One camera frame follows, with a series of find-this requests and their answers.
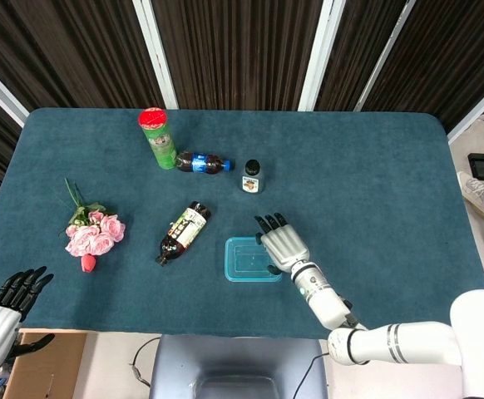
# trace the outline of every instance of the person's foot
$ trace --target person's foot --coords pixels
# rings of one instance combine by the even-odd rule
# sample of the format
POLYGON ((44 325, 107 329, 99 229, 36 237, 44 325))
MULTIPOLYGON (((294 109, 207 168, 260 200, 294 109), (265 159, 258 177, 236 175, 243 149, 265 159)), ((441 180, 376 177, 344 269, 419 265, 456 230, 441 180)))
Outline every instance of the person's foot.
POLYGON ((458 172, 457 176, 463 197, 484 218, 484 182, 471 177, 465 172, 458 172))

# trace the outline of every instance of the gray chair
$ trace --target gray chair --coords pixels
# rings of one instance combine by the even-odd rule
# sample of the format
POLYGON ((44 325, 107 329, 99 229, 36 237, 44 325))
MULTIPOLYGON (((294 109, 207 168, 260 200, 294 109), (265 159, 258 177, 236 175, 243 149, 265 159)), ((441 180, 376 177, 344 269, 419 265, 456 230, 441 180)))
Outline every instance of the gray chair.
MULTIPOLYGON (((163 335, 150 399, 291 399, 321 353, 312 339, 163 335)), ((296 399, 328 399, 323 359, 296 399)))

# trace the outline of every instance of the blue bottle label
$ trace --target blue bottle label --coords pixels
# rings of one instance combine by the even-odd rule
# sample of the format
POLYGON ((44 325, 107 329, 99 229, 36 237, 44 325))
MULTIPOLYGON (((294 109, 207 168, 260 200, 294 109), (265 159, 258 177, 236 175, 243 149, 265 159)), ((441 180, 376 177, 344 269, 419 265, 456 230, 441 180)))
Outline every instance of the blue bottle label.
POLYGON ((194 153, 192 155, 192 171, 205 173, 205 167, 207 166, 205 163, 206 160, 207 154, 194 153))

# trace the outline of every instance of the green canister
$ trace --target green canister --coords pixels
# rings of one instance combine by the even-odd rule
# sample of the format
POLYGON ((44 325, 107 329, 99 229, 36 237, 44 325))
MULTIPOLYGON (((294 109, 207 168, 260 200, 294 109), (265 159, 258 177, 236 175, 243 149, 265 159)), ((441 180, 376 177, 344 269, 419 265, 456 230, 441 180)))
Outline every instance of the green canister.
POLYGON ((168 127, 168 116, 161 108, 148 108, 139 115, 139 126, 144 131, 148 143, 162 169, 175 167, 174 141, 168 127))

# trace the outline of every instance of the small jar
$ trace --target small jar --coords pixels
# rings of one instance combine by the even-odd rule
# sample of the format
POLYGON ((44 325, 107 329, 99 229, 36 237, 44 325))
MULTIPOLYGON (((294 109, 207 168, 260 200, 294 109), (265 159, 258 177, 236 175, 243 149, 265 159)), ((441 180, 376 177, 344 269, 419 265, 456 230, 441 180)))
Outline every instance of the small jar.
POLYGON ((264 174, 257 160, 248 160, 242 174, 242 190, 258 194, 264 190, 264 174))

